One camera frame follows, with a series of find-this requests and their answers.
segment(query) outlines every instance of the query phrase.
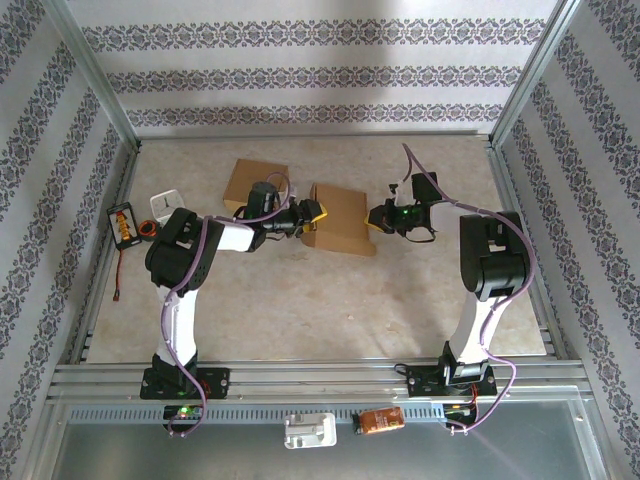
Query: striped wall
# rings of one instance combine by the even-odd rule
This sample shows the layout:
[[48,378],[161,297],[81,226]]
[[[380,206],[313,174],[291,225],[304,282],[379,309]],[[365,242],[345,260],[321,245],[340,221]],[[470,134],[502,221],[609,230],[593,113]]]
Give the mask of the striped wall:
[[503,145],[564,335],[640,477],[640,1],[583,2]]
[[142,137],[489,133],[555,0],[70,0]]
[[0,479],[20,478],[128,152],[36,0],[0,0]]

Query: brown cardboard box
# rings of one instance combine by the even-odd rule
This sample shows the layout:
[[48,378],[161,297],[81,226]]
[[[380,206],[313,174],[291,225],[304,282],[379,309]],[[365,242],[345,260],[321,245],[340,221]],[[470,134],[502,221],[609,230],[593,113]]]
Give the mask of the brown cardboard box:
[[309,197],[320,202],[327,216],[312,232],[302,234],[308,247],[372,257],[376,246],[369,241],[367,194],[332,185],[314,184]]
[[[280,172],[289,176],[289,169],[286,165],[239,158],[233,168],[231,178],[229,178],[227,189],[222,196],[225,207],[231,213],[235,213],[238,208],[246,206],[253,184],[266,181],[269,174],[273,172]],[[278,191],[286,189],[285,180],[281,176],[274,176],[270,181],[278,187]]]

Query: floor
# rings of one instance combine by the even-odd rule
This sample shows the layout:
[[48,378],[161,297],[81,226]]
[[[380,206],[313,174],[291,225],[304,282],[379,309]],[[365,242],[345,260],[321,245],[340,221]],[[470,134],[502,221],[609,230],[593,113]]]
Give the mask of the floor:
[[[369,207],[402,178],[407,142],[441,186],[467,203],[500,209],[483,140],[473,136],[377,136],[291,140],[143,143],[130,201],[138,222],[149,198],[177,188],[187,208],[228,215],[222,193],[237,158],[289,166],[299,198],[314,181],[362,190]],[[219,252],[198,294],[201,360],[435,357],[456,328],[465,290],[457,241],[429,245],[371,231],[375,257],[315,250],[297,239],[251,254]],[[88,361],[148,362],[159,338],[160,303],[144,257],[125,252],[120,302],[113,302],[114,258]],[[498,326],[492,350],[545,354],[527,297]]]

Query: white plastic holder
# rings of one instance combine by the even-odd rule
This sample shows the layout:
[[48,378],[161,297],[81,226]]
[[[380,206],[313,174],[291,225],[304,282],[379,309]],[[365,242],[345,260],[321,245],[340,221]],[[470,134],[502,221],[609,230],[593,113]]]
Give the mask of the white plastic holder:
[[287,415],[284,419],[284,446],[298,448],[332,447],[337,441],[333,413]]

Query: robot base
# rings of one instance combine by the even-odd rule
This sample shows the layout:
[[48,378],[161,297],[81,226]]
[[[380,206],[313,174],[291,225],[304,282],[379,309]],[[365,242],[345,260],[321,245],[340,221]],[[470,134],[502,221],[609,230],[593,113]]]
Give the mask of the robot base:
[[478,396],[498,394],[493,369],[488,366],[486,375],[480,381],[444,385],[443,370],[439,365],[396,365],[396,372],[407,378],[409,397],[450,397],[471,394],[471,385],[478,388]]
[[[140,398],[143,400],[199,400],[200,394],[188,382],[186,378],[176,377],[178,381],[167,380],[167,372],[162,375],[162,370],[158,368],[156,362],[154,366],[147,368],[142,377],[142,386],[140,387]],[[187,370],[196,377],[198,383],[204,388],[204,392],[208,399],[224,400],[227,398],[229,391],[229,375],[231,370],[228,368],[196,368],[195,361],[186,365]]]
[[471,385],[478,396],[498,394],[493,369],[488,361],[465,365],[456,361],[449,342],[445,342],[438,365],[405,365],[399,363],[395,371],[407,379],[409,397],[449,397],[471,393]]

